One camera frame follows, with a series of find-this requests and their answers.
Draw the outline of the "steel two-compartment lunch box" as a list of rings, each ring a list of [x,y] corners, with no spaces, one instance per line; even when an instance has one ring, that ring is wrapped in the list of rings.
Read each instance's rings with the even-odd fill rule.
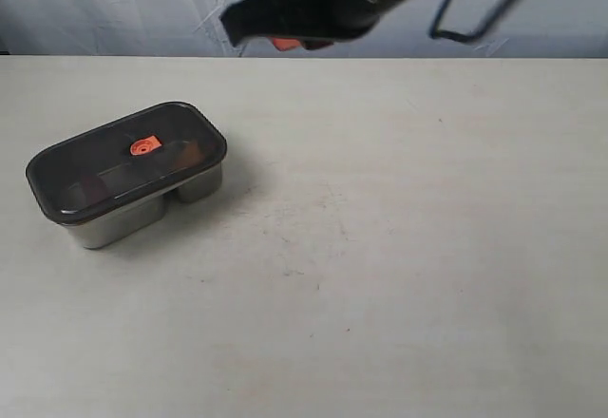
[[[103,248],[162,219],[168,200],[176,196],[184,203],[208,198],[222,184],[222,162],[162,195],[147,197],[81,225],[61,225],[83,247]]]

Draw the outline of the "dark transparent lunch box lid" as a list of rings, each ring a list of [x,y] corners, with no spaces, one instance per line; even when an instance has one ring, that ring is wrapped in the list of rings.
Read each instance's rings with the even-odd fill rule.
[[[193,105],[166,102],[54,144],[26,176],[42,212],[81,225],[221,164],[227,141]]]

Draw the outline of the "wrinkled blue-grey backdrop cloth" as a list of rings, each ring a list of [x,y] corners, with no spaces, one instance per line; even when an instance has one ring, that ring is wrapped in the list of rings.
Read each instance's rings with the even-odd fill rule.
[[[1,48],[11,54],[274,57],[265,39],[232,47],[219,15],[237,0],[1,0]],[[483,41],[432,40],[441,0],[411,0],[330,58],[603,58],[607,0],[522,0]]]

